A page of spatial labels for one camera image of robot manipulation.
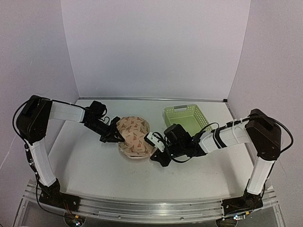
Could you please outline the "floral mesh laundry bag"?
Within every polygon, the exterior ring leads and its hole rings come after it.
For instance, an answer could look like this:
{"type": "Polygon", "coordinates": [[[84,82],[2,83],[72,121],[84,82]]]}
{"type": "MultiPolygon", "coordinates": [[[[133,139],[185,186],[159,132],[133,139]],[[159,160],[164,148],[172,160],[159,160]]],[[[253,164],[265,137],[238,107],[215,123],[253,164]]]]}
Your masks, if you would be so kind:
{"type": "Polygon", "coordinates": [[[149,158],[155,148],[144,140],[150,132],[149,123],[137,116],[123,117],[117,122],[117,129],[124,139],[118,147],[122,154],[130,159],[140,160],[149,158]]]}

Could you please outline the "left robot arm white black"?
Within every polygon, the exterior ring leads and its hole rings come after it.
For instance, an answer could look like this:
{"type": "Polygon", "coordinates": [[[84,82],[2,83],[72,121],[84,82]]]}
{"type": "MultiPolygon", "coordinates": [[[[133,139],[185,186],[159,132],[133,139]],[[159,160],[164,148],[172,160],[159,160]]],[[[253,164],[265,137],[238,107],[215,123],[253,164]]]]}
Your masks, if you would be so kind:
{"type": "Polygon", "coordinates": [[[93,101],[88,107],[82,107],[36,95],[31,96],[16,110],[12,126],[25,144],[27,161],[35,174],[37,186],[42,191],[37,196],[39,203],[72,211],[76,211],[80,204],[79,196],[61,191],[59,179],[52,170],[45,149],[49,121],[82,123],[86,128],[100,135],[100,141],[103,143],[123,142],[124,138],[117,129],[119,117],[104,123],[103,118],[106,114],[106,106],[98,101],[93,101]]]}

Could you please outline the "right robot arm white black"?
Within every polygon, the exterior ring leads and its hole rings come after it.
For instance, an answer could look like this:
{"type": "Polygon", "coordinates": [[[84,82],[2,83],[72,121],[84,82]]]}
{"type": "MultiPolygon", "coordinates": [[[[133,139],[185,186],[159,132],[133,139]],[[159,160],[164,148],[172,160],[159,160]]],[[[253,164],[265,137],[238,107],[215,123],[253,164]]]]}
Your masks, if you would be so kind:
{"type": "Polygon", "coordinates": [[[210,131],[202,128],[194,136],[190,136],[180,124],[173,124],[163,135],[149,132],[144,140],[156,149],[151,160],[162,167],[167,167],[171,161],[180,163],[178,158],[182,156],[188,159],[202,157],[241,144],[254,148],[257,154],[243,195],[222,201],[224,214],[231,215],[263,207],[266,182],[281,154],[281,127],[277,120],[253,109],[246,118],[230,121],[210,131]]]}

